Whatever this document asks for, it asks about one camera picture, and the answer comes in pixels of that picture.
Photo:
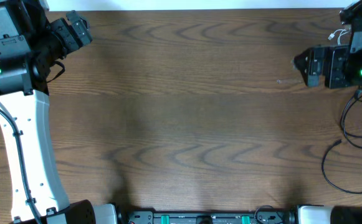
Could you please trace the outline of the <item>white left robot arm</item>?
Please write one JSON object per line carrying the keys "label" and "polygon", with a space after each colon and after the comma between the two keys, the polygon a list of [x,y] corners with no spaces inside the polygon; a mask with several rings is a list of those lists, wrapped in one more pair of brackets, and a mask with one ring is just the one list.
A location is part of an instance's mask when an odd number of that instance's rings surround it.
{"label": "white left robot arm", "polygon": [[87,20],[75,11],[49,21],[38,3],[0,2],[0,127],[13,223],[118,222],[112,204],[70,202],[50,136],[50,70],[91,41]]}

